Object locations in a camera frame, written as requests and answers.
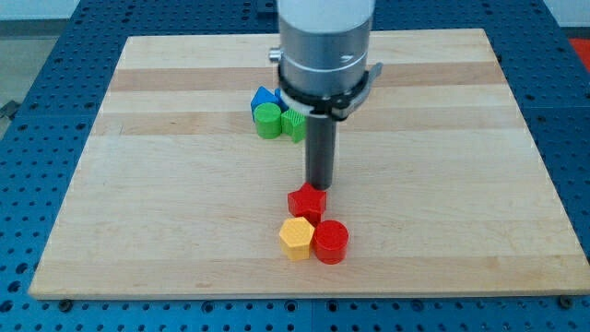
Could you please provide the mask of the blue block behind arm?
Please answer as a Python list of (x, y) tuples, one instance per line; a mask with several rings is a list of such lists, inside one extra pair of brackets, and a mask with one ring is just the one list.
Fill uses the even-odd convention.
[(280, 110), (283, 113), (286, 112), (289, 109), (289, 106), (287, 105), (287, 103), (285, 103), (284, 99), (282, 98), (281, 89), (275, 89), (274, 95), (277, 99), (277, 105), (279, 106)]

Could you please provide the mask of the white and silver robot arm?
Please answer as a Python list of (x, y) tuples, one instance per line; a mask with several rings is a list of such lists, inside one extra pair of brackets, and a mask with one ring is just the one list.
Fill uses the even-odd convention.
[(279, 0), (281, 95), (311, 117), (344, 121), (369, 96), (382, 65), (367, 69), (374, 0)]

